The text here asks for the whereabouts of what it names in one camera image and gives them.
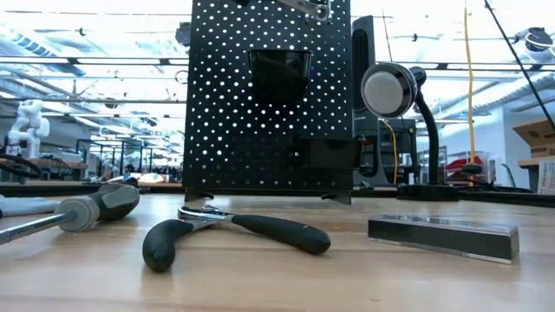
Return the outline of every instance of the cardboard box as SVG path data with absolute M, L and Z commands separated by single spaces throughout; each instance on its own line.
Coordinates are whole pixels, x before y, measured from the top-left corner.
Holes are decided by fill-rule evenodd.
M 530 146 L 532 158 L 555 156 L 555 133 L 547 120 L 513 128 Z

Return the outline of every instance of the white robot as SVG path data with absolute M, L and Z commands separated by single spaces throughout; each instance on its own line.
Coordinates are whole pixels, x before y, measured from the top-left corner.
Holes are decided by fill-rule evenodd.
M 41 111 L 43 103 L 40 100 L 27 100 L 19 105 L 17 109 L 16 123 L 8 132 L 8 155 L 20 155 L 21 140 L 27 141 L 27 158 L 35 159 L 38 157 L 38 150 L 41 145 L 39 138 L 46 138 L 50 134 L 50 123 L 42 117 Z

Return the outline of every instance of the wrench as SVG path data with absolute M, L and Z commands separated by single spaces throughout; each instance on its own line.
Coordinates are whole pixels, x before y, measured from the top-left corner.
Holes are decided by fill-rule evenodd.
M 328 4 L 315 4 L 308 0 L 277 0 L 281 4 L 290 6 L 293 9 L 300 10 L 306 14 L 313 16 L 319 22 L 327 22 L 330 19 L 330 4 L 331 0 L 328 0 Z

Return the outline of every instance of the black pegboard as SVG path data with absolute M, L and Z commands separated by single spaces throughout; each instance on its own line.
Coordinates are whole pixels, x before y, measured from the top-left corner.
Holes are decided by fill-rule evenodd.
M 298 170 L 288 160 L 295 135 L 352 138 L 350 1 L 333 1 L 332 13 L 331 23 L 318 23 L 274 1 L 193 2 L 184 187 L 352 189 L 352 171 Z M 312 51 L 306 97 L 257 104 L 251 49 Z

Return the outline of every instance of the ceiling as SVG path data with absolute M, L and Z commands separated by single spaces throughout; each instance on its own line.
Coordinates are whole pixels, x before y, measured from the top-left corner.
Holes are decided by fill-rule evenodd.
M 359 16 L 376 16 L 375 50 L 378 61 L 466 62 L 464 3 L 462 0 L 351 0 L 351 15 L 353 20 Z M 555 34 L 555 19 L 552 18 L 554 2 L 490 0 L 489 3 L 495 8 L 509 36 L 530 27 L 545 27 L 547 33 Z M 501 40 L 500 32 L 489 11 L 484 8 L 483 1 L 468 0 L 467 4 L 473 62 L 513 62 L 511 52 Z M 187 58 L 188 48 L 176 41 L 175 30 L 180 23 L 191 21 L 191 10 L 192 2 L 182 0 L 4 0 L 0 3 L 0 55 L 34 55 L 9 40 L 10 36 L 18 34 L 45 47 L 50 56 Z M 555 62 L 555 52 L 544 53 L 538 58 L 535 55 L 528 57 L 523 44 L 515 45 L 515 48 L 523 62 Z M 186 84 L 176 81 L 177 72 L 182 75 L 180 81 L 186 81 L 186 62 L 184 66 L 171 67 L 80 66 L 77 70 L 84 72 L 80 77 L 76 77 L 75 72 L 63 73 L 46 65 L 16 65 L 14 68 L 87 99 L 186 100 Z M 0 70 L 0 78 L 9 74 Z M 468 92 L 465 71 L 429 71 L 428 75 L 423 91 L 431 107 L 463 98 Z M 522 78 L 518 72 L 480 72 L 476 76 L 474 90 L 487 87 L 492 81 L 500 85 Z M 32 86 L 45 94 L 53 92 L 24 79 L 14 80 L 12 77 L 12 81 Z M 490 88 L 488 92 L 495 95 L 499 92 L 497 87 Z M 50 103 L 49 109 L 102 114 L 180 114 L 180 118 L 153 117 L 153 120 L 159 121 L 156 127 L 149 127 L 148 122 L 138 118 L 98 120 L 82 117 L 99 125 L 143 125 L 136 131 L 162 132 L 164 136 L 172 136 L 172 141 L 179 141 L 175 138 L 182 136 L 180 132 L 184 127 L 186 104 L 152 104 L 145 101 L 109 108 L 102 103 L 76 103 L 64 108 L 64 104 Z M 412 112 L 408 114 L 408 117 L 411 116 L 415 117 Z

